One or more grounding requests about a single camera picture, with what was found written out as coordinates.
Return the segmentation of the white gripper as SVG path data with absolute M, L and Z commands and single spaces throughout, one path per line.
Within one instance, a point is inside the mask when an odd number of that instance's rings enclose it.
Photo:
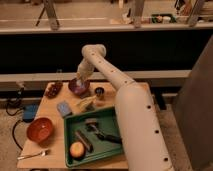
M 77 79 L 86 81 L 94 72 L 95 67 L 87 60 L 82 60 L 77 68 Z

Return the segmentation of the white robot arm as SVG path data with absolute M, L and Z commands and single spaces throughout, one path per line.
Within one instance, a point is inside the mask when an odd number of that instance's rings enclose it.
M 106 59 L 104 45 L 84 45 L 77 78 L 97 69 L 117 90 L 115 111 L 129 171 L 174 171 L 151 93 Z

